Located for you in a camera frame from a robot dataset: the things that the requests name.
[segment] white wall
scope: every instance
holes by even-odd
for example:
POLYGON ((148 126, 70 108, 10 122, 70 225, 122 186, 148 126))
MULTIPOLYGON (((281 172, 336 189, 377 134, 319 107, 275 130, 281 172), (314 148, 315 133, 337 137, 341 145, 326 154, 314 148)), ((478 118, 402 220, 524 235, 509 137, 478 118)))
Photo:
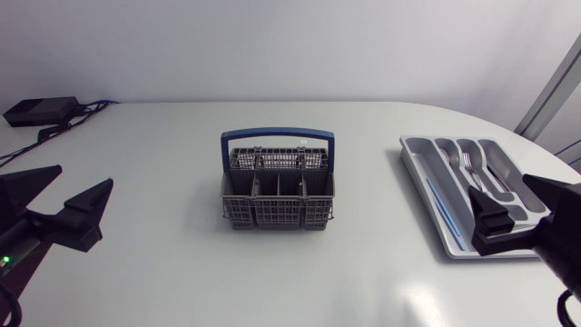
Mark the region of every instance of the white wall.
POLYGON ((386 100, 513 129, 581 31, 578 0, 0 2, 0 109, 386 100))

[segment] blue handle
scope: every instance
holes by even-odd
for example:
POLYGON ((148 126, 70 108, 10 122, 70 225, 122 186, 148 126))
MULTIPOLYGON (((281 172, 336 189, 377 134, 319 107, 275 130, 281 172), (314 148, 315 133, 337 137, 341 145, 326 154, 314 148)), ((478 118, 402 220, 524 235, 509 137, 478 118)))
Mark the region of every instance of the blue handle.
POLYGON ((228 151, 228 141, 247 137, 256 136, 300 136, 309 137, 320 140, 327 140, 327 148, 329 151, 329 165, 328 170, 333 172, 335 166, 335 134, 332 132, 325 132, 310 128, 296 128, 296 127, 262 127, 262 128, 247 128, 243 130, 230 131, 222 133, 220 138, 222 143, 222 165, 224 172, 230 170, 230 159, 228 151))

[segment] black cable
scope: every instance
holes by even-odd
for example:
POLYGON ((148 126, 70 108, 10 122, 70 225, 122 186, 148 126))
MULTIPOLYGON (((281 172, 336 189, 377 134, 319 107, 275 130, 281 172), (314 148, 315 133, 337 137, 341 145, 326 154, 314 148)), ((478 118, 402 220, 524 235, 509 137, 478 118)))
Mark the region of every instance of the black cable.
POLYGON ((80 121, 78 121, 76 123, 61 126, 61 128, 57 129, 58 132, 53 133, 53 134, 42 134, 42 131, 46 131, 47 129, 53 129, 53 127, 49 127, 47 129, 42 130, 39 133, 38 140, 36 141, 35 144, 30 144, 22 149, 13 151, 10 154, 5 154, 5 155, 0 156, 0 160, 4 160, 2 163, 0 163, 0 168, 4 167, 8 163, 13 161, 17 157, 19 157, 20 155, 25 154, 25 153, 29 152, 30 150, 34 149, 36 146, 43 144, 44 142, 51 140, 51 139, 55 138, 56 136, 62 135, 64 133, 70 131, 71 129, 75 128, 76 126, 86 122, 94 114, 99 113, 100 111, 102 111, 104 108, 106 108, 110 104, 118 104, 118 103, 115 101, 110 101, 110 100, 102 100, 102 101, 95 101, 95 102, 90 103, 90 104, 78 105, 75 108, 74 114, 77 116, 84 116, 84 118, 82 118, 80 121), (92 105, 96 105, 96 107, 94 109, 89 109, 89 106, 92 106, 92 105))
POLYGON ((3 325, 4 327, 16 327, 20 326, 20 322, 22 322, 22 310, 20 309, 20 303, 18 303, 18 297, 14 294, 10 289, 0 282, 0 293, 6 301, 8 302, 8 306, 10 307, 10 322, 7 325, 3 325))
POLYGON ((565 302, 566 299, 571 297, 571 292, 569 290, 565 290, 561 296, 559 296, 559 300, 556 302, 556 316, 559 318, 561 325, 563 327, 576 327, 576 325, 569 317, 569 313, 566 311, 565 302))

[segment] white table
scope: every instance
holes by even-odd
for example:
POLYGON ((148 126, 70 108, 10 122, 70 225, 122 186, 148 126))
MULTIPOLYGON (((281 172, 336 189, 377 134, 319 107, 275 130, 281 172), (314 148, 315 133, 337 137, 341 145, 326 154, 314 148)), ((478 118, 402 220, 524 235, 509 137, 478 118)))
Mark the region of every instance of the white table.
MULTIPOLYGON (((2 124, 0 154, 37 131, 2 124)), ((565 287, 542 262, 446 257, 399 158, 403 134, 493 137, 524 172, 581 182, 508 130, 420 104, 114 105, 0 170, 60 164, 29 206, 43 213, 115 182, 103 240, 89 253, 53 246, 21 296, 23 326, 557 325, 565 287), (326 231, 233 231, 222 219, 221 132, 261 126, 335 133, 326 231)), ((569 310, 581 322, 575 300, 569 310)))

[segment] blue cable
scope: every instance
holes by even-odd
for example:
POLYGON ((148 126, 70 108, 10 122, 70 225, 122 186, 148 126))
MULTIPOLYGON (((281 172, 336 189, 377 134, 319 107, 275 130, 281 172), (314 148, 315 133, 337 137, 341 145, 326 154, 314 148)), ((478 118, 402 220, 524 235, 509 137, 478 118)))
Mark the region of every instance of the blue cable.
POLYGON ((557 152, 555 155, 561 154, 562 152, 564 152, 565 150, 569 149, 571 146, 573 146, 573 145, 575 145, 575 144, 578 144, 579 142, 581 142, 581 140, 578 140, 577 142, 570 144, 568 147, 566 147, 565 149, 563 149, 563 150, 561 150, 561 151, 557 152))
POLYGON ((579 160, 581 160, 581 157, 576 158, 574 161, 570 162, 568 165, 574 164, 574 163, 578 162, 579 160))

